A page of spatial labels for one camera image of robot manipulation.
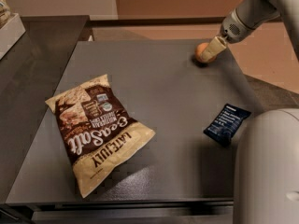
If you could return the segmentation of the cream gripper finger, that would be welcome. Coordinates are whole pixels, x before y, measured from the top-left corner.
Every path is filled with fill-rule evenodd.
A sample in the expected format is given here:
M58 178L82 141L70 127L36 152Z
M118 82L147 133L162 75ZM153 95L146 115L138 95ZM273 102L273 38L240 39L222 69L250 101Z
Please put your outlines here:
M226 40L221 36L215 36L209 42L210 50L216 55L216 57L227 48Z

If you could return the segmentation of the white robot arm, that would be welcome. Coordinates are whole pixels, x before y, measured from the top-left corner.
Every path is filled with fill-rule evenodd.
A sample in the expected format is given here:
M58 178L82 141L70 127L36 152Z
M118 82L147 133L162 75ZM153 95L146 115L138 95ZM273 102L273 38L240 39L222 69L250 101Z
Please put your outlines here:
M280 17L299 59L299 0L243 0L195 58L212 62L229 44ZM234 224L299 224L299 109L262 113L247 126L235 160Z

